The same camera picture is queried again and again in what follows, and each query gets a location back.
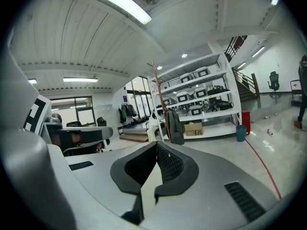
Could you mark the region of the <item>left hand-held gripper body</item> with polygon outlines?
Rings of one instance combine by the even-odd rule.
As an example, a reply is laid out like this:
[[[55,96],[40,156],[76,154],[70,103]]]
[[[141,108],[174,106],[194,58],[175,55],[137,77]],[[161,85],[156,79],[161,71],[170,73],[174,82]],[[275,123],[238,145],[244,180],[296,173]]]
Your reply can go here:
[[[46,144],[57,146],[61,152],[60,134],[63,125],[58,114],[51,111],[52,101],[39,95],[24,123],[24,130],[38,135]]]

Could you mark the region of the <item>group of white screen appliances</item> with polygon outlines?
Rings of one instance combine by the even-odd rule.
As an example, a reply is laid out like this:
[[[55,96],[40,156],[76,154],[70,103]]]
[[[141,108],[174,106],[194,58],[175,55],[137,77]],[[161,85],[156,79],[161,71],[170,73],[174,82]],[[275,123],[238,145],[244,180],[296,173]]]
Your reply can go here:
[[[197,68],[196,70],[192,71],[191,73],[185,73],[173,80],[170,80],[168,82],[161,82],[162,89],[167,89],[169,87],[175,86],[175,85],[179,85],[181,83],[187,82],[187,81],[191,81],[203,76],[207,76],[210,75],[211,71],[209,70],[209,67],[203,66],[200,68]],[[175,103],[183,103],[186,101],[190,101],[190,100],[194,100],[194,99],[199,99],[202,97],[206,97],[208,95],[208,91],[206,88],[206,84],[205,83],[192,83],[189,86],[186,86],[184,89],[182,89],[181,91],[177,90],[177,91],[173,91],[173,101],[171,101],[170,97],[169,98],[164,98],[164,103],[166,106],[170,105],[170,104],[175,104]],[[208,100],[201,100],[201,101],[197,101],[197,102],[192,102],[192,103],[188,103],[185,105],[180,105],[177,106],[175,108],[173,108],[174,110],[180,110],[182,112],[185,112],[187,115],[198,115],[199,114],[199,108],[197,108],[196,111],[188,111],[188,109],[191,106],[194,105],[200,105],[201,109],[203,111],[207,111],[209,108],[209,101]]]

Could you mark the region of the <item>wooden coat rack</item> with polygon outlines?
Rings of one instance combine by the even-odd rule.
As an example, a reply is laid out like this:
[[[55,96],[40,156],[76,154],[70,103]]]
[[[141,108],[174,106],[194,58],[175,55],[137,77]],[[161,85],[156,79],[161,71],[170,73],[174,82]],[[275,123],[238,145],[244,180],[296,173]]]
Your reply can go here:
[[[166,132],[168,134],[168,138],[169,138],[169,142],[172,142],[171,139],[171,134],[170,134],[170,130],[169,130],[169,125],[168,125],[168,121],[166,118],[166,108],[165,108],[165,104],[164,104],[164,100],[161,94],[161,80],[159,80],[158,76],[157,76],[157,67],[155,66],[154,61],[152,60],[151,63],[148,63],[149,66],[151,66],[154,70],[154,77],[155,77],[155,81],[156,81],[156,86],[157,86],[157,90],[158,90],[158,94],[159,94],[159,98],[160,98],[160,102],[161,102],[161,106],[162,106],[162,110],[163,110],[163,115],[164,115],[164,119],[165,119],[165,127],[166,127]]]

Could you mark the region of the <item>clothes rail with garments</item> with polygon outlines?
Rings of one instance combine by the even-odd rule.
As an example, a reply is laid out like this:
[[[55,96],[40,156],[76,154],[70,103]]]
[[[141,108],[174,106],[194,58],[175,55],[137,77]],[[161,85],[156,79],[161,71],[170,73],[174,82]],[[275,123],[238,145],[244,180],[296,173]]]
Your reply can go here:
[[[137,113],[131,104],[122,104],[118,111],[121,124],[124,124],[128,117],[137,116]]]

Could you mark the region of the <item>white locker panel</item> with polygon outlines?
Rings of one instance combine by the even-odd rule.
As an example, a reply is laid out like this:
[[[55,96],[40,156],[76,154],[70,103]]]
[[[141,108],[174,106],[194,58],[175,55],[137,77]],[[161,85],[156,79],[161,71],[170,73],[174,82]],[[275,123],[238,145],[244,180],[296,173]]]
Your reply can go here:
[[[112,117],[113,106],[111,104],[96,105],[94,107],[95,119],[103,118],[104,120]]]

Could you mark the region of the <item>white metal shelving unit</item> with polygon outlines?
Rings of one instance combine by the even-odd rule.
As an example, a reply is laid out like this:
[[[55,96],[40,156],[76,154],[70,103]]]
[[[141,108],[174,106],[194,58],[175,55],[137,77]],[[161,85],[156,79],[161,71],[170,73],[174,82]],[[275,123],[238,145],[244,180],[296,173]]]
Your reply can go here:
[[[157,76],[161,82],[168,82],[185,73],[191,73],[197,68],[203,66],[209,67],[209,70],[211,71],[210,75],[169,87],[166,90],[161,88],[162,84],[160,85],[163,100],[164,98],[170,97],[171,101],[173,101],[173,91],[181,91],[192,83],[205,83],[207,90],[212,89],[214,85],[222,85],[224,88],[229,89],[227,92],[213,95],[208,94],[206,97],[199,99],[194,99],[183,103],[170,104],[168,106],[165,105],[166,110],[174,110],[173,108],[180,105],[201,100],[209,101],[209,108],[207,111],[203,111],[200,105],[194,105],[188,109],[188,111],[192,112],[199,108],[198,115],[187,115],[185,112],[180,110],[174,110],[179,116],[183,129],[185,124],[202,123],[202,136],[186,136],[184,130],[185,140],[212,138],[234,134],[236,132],[236,126],[242,123],[242,109],[236,80],[224,53],[212,53],[199,57],[187,63],[173,67],[163,73],[158,72]],[[149,89],[153,99],[155,114],[158,115],[163,110],[154,76],[149,78]]]

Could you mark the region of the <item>black headrest office chair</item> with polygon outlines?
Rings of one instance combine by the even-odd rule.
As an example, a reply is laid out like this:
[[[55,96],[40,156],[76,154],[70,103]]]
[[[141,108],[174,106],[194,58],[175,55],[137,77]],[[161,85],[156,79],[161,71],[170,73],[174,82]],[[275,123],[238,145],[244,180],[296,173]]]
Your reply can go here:
[[[281,94],[278,93],[278,90],[280,88],[279,85],[279,74],[277,74],[275,71],[270,73],[270,82],[268,82],[269,89],[272,90],[270,93],[271,98],[280,98]]]

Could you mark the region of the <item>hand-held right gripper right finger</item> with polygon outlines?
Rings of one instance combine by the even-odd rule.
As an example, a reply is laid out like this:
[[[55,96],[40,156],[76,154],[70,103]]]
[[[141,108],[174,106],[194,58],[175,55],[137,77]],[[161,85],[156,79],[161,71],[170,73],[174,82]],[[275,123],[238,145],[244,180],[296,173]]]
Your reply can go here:
[[[198,166],[194,183],[179,195],[158,197],[145,230],[264,230],[274,193],[232,162],[188,147],[158,142],[167,158],[186,155]]]

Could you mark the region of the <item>staircase with dark railing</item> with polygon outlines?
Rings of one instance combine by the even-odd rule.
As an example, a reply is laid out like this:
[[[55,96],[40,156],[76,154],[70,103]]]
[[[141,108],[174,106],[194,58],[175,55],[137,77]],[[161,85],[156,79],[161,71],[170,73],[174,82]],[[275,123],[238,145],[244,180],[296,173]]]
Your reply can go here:
[[[226,51],[224,52],[227,60],[231,63],[238,53],[239,49],[247,39],[247,35],[231,37],[230,43],[228,44]],[[251,74],[251,77],[243,74],[239,70],[245,66],[245,62],[239,64],[239,66],[232,66],[232,72],[236,80],[236,85],[239,92],[240,102],[244,103],[251,100],[260,98],[259,87],[255,74]]]

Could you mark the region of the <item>large black gear pile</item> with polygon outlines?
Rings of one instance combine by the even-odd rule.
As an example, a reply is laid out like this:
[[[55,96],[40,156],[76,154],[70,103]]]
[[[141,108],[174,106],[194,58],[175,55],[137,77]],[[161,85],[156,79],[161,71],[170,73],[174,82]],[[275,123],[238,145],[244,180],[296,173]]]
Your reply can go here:
[[[214,85],[212,89],[208,90],[209,95],[227,92],[229,89],[224,88],[222,85]]]

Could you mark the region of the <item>wooden platform steps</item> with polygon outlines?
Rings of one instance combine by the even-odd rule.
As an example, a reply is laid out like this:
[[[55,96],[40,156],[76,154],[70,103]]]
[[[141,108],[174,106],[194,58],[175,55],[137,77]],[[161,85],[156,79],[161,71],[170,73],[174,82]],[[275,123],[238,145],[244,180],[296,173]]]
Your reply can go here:
[[[144,128],[127,128],[123,129],[123,133],[119,136],[122,140],[144,143],[148,142],[147,131]]]

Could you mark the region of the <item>printed cardboard box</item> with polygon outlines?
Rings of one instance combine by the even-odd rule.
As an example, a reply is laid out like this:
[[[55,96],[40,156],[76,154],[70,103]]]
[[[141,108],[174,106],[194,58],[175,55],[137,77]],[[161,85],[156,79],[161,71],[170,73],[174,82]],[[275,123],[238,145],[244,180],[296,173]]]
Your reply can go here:
[[[189,123],[184,125],[186,136],[202,136],[202,123]]]

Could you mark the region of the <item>glass entrance door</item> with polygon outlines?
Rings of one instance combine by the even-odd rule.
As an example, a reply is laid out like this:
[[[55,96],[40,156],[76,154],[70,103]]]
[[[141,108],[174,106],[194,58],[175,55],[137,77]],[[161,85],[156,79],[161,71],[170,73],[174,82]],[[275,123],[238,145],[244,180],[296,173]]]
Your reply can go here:
[[[136,77],[131,81],[131,86],[134,94],[135,103],[138,109],[140,118],[148,118],[151,114],[148,94],[145,87],[145,78]]]

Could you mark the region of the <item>teal waste bin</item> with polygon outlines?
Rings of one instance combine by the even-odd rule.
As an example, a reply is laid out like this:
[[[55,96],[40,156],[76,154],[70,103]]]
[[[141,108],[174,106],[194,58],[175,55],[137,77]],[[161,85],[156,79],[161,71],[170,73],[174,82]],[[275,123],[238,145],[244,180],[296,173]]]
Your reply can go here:
[[[245,125],[238,125],[236,127],[236,140],[238,142],[244,142],[246,137],[247,127]]]

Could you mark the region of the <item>grey backpack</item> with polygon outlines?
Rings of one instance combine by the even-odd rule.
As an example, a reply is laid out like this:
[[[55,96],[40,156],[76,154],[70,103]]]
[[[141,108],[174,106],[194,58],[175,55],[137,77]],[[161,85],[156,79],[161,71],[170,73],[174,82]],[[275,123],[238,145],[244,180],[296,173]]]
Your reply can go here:
[[[169,130],[168,138],[171,143],[183,145],[185,143],[183,125],[176,111],[168,109],[166,112],[166,120]]]

